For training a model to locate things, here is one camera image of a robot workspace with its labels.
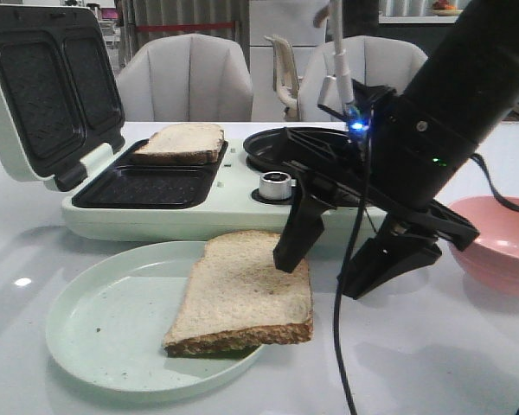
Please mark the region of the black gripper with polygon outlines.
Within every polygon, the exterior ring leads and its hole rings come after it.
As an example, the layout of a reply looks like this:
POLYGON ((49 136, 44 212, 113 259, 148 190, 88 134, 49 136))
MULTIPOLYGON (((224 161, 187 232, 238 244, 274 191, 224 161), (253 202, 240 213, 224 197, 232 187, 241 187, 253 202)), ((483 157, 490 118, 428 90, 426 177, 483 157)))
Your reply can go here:
POLYGON ((478 236, 435 199, 476 145, 390 86, 356 81, 353 88, 355 102, 337 114, 348 128, 339 144, 292 128, 280 132, 280 162, 298 186, 273 260, 278 270, 294 271, 323 233, 323 213, 353 197, 365 200, 386 217, 344 268, 343 294, 358 299, 434 264, 438 237, 464 250, 478 236))

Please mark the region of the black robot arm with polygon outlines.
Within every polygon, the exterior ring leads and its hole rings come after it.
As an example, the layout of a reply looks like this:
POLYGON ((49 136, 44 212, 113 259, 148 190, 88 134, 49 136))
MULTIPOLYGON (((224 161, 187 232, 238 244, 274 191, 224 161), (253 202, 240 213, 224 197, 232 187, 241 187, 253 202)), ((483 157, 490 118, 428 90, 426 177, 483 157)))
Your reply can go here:
POLYGON ((322 215, 347 195, 386 213, 341 274, 359 298, 433 264, 438 239, 464 250, 477 229, 436 194, 519 102, 519 1, 473 1, 401 94, 385 92, 365 133, 283 129, 273 147, 298 192, 273 258, 293 271, 323 232, 322 215))

